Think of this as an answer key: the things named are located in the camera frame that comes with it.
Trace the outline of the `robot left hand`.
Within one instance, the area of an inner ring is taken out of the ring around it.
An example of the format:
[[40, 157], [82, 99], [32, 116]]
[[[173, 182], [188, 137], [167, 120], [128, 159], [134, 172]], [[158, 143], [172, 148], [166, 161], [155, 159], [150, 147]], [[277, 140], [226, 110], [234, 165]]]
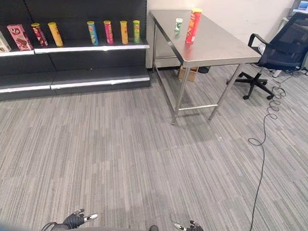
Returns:
[[75, 229], [80, 227], [82, 224], [89, 221], [96, 220], [98, 215], [96, 213], [85, 215], [85, 209], [78, 209], [73, 212], [71, 215], [65, 218], [63, 224], [68, 227], [68, 229]]

